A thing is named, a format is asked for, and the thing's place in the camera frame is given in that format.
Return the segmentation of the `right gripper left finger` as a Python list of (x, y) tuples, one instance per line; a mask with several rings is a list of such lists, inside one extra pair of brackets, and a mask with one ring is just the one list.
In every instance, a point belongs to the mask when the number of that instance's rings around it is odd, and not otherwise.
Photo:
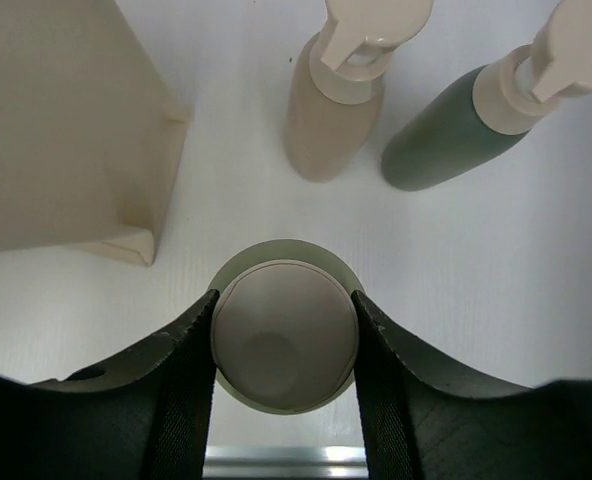
[(63, 380), (0, 376), (0, 479), (201, 478), (218, 298)]

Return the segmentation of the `beige pump bottle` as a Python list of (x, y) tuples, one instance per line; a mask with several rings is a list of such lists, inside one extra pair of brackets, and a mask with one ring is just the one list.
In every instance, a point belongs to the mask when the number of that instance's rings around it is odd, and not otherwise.
[(303, 47), (289, 94), (283, 145), (312, 182), (337, 177), (380, 115), (395, 50), (426, 25), (428, 0), (327, 0), (322, 29)]

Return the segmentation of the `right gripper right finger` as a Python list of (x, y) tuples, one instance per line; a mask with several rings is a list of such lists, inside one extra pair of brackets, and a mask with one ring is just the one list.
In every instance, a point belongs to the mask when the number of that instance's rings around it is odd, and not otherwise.
[(369, 478), (592, 479), (592, 380), (500, 380), (351, 299)]

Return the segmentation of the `grey-green pump bottle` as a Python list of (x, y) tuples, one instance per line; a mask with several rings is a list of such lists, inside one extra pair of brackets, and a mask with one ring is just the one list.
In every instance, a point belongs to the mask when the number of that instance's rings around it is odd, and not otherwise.
[(566, 98), (592, 94), (592, 1), (561, 1), (531, 43), (474, 69), (386, 145), (383, 178), (419, 191), (503, 154)]

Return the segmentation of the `light green round-cap bottle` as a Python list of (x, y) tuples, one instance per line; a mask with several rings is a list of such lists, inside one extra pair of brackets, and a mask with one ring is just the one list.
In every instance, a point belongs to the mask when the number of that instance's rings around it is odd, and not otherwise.
[(296, 415), (353, 383), (359, 327), (351, 295), (363, 286), (337, 255), (303, 240), (264, 241), (229, 259), (210, 287), (219, 294), (210, 349), (232, 397)]

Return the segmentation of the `canvas bag with orange handles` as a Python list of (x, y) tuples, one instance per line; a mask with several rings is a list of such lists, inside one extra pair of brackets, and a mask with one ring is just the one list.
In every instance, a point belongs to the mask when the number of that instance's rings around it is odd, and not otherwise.
[(113, 1), (0, 1), (0, 252), (155, 259), (190, 112)]

